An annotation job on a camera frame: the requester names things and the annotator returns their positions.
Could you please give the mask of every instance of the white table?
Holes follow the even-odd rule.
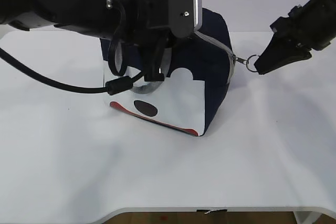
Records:
[[[232,33],[232,41],[245,57],[271,36]],[[59,81],[103,84],[97,39],[14,32],[0,46]],[[0,62],[0,223],[102,223],[127,211],[198,209],[336,217],[335,68],[335,42],[264,77],[237,66],[209,132],[195,138]]]

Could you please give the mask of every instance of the floor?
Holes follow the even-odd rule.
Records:
[[[214,212],[204,213],[132,213],[122,214],[106,224],[296,224],[291,212]],[[336,224],[322,216],[315,224]]]

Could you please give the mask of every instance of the zipper pull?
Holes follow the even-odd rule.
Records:
[[[259,55],[252,55],[246,60],[246,59],[243,59],[243,58],[240,58],[240,57],[234,55],[235,61],[245,65],[247,70],[252,72],[252,73],[257,73],[258,72],[257,70],[252,70],[252,68],[250,67],[250,61],[255,57],[259,58],[260,56]]]

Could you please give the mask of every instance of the fabric bag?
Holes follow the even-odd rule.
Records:
[[[108,64],[111,45],[101,41],[105,82],[119,78]],[[119,45],[117,53],[128,57],[125,76],[134,77],[142,70],[136,46]],[[224,19],[203,9],[201,29],[186,42],[166,49],[161,65],[164,82],[146,83],[142,78],[132,90],[107,96],[107,101],[130,115],[202,136],[226,97],[235,61]]]

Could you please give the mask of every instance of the black cable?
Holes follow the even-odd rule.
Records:
[[[74,87],[70,86],[58,81],[51,80],[47,77],[44,77],[40,75],[39,73],[31,70],[27,66],[23,65],[21,62],[19,62],[17,59],[15,59],[13,56],[8,54],[6,51],[4,51],[2,48],[0,48],[0,58],[6,61],[8,64],[10,64],[12,67],[16,68],[20,72],[24,73],[25,75],[33,78],[34,80],[37,80],[45,85],[48,85],[50,87],[73,92],[73,93],[81,93],[81,94],[99,94],[99,93],[106,93],[108,92],[108,88],[81,88],[81,87]]]
[[[117,64],[116,64],[116,58],[117,58],[117,50],[119,47],[119,44],[121,46],[121,55],[119,57],[119,60],[121,60],[121,66],[120,66],[120,70],[117,69]],[[111,40],[111,44],[109,47],[109,59],[108,59],[108,64],[109,64],[109,68],[112,72],[112,74],[114,76],[118,76],[118,77],[122,77],[126,74],[127,71],[127,61],[126,61],[126,57],[124,55],[124,45],[122,42],[120,42],[119,39],[115,39],[113,37],[113,39]]]
[[[144,77],[151,70],[151,68],[155,64],[155,61],[160,56],[160,54],[162,53],[162,50],[164,50],[167,44],[168,34],[169,33],[166,31],[162,36],[159,37],[159,40],[156,43],[155,51],[153,53],[153,57],[150,63],[146,66],[144,70],[142,70],[140,73],[138,73],[136,76],[132,78],[133,83],[136,83],[137,81],[139,81],[142,77]]]

